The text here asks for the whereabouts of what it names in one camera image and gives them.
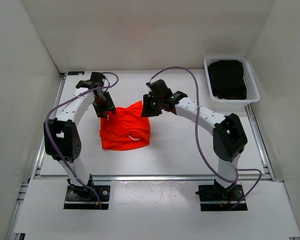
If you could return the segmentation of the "orange shorts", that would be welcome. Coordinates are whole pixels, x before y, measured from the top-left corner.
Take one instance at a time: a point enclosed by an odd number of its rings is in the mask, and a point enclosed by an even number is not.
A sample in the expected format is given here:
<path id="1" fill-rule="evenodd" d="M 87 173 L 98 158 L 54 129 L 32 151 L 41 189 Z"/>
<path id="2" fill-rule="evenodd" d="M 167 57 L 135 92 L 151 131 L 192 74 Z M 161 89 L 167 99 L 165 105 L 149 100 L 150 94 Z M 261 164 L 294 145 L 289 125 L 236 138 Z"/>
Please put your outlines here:
<path id="1" fill-rule="evenodd" d="M 117 107 L 100 120 L 99 136 L 104 150 L 129 151 L 146 147 L 151 140 L 151 126 L 147 117 L 141 117 L 142 101 L 128 107 Z"/>

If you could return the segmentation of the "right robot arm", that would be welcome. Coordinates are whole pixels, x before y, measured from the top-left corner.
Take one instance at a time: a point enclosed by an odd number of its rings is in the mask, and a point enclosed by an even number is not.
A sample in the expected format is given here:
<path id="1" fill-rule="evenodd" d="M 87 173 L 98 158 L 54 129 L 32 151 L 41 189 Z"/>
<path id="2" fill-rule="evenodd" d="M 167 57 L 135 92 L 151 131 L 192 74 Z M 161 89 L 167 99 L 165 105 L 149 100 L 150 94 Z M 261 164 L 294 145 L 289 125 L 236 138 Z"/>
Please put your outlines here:
<path id="1" fill-rule="evenodd" d="M 195 134 L 199 127 L 211 134 L 213 151 L 218 157 L 217 170 L 209 167 L 216 176 L 214 193 L 220 200 L 228 199 L 238 181 L 239 158 L 248 143 L 239 116 L 200 107 L 184 92 L 172 92 L 162 79 L 146 85 L 150 91 L 143 95 L 142 118 L 156 117 L 166 111 L 194 122 Z"/>

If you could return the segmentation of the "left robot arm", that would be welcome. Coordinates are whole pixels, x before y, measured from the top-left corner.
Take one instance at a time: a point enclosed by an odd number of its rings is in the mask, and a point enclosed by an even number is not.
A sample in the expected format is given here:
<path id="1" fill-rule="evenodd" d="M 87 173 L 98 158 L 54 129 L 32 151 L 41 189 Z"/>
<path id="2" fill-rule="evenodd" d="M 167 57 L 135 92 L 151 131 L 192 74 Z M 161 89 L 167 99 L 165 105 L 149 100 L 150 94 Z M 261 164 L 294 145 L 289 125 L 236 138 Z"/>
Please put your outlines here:
<path id="1" fill-rule="evenodd" d="M 69 185 L 77 189 L 83 200 L 95 194 L 92 176 L 80 159 L 82 142 L 78 125 L 88 110 L 93 107 L 96 116 L 107 119 L 109 113 L 116 114 L 116 107 L 109 89 L 114 87 L 107 78 L 109 72 L 93 71 L 88 80 L 80 80 L 72 97 L 51 109 L 44 121 L 45 152 L 66 171 Z"/>

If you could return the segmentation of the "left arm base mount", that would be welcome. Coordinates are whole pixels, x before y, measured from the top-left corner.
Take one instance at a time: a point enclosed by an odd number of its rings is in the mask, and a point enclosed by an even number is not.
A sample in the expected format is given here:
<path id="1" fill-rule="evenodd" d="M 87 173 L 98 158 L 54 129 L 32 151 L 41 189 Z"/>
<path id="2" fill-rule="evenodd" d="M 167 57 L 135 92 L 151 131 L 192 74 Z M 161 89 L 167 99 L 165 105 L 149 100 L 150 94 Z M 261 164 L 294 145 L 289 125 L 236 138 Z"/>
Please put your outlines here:
<path id="1" fill-rule="evenodd" d="M 94 188 L 95 193 L 82 185 L 71 184 L 70 178 L 67 179 L 67 189 L 64 198 L 63 208 L 65 210 L 108 210 L 110 202 L 110 185 L 94 185 L 92 179 L 88 186 Z"/>

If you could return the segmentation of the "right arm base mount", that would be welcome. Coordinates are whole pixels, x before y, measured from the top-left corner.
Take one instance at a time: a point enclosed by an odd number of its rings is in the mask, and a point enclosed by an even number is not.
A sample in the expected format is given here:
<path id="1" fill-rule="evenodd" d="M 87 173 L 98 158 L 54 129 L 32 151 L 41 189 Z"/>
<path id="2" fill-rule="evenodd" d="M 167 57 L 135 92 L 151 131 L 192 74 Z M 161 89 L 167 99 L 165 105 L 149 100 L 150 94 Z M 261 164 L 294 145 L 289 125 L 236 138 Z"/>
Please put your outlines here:
<path id="1" fill-rule="evenodd" d="M 241 183 L 230 183 L 223 187 L 216 177 L 199 181 L 195 194 L 199 197 L 201 212 L 244 212 L 248 211 L 245 192 Z"/>

